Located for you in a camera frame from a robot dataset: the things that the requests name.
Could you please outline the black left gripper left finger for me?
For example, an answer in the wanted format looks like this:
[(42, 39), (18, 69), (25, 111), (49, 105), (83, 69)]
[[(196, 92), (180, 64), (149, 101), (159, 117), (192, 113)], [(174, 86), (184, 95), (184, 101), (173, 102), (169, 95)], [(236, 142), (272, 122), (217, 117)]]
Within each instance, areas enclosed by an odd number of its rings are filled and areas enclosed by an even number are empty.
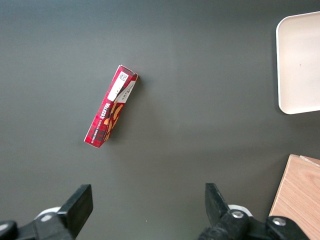
[(92, 186), (81, 185), (62, 205), (40, 212), (31, 222), (18, 226), (0, 222), (2, 240), (75, 240), (93, 211)]

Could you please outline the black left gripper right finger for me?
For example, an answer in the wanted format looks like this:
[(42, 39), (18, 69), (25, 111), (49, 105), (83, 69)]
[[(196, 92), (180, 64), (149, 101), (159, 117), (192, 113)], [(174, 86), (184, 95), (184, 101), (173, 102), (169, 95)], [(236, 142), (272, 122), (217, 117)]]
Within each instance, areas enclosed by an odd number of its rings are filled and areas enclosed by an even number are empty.
[(251, 212), (238, 205), (228, 205), (214, 183), (205, 184), (205, 209), (210, 227), (199, 234), (199, 240), (308, 240), (293, 220), (269, 216), (256, 220)]

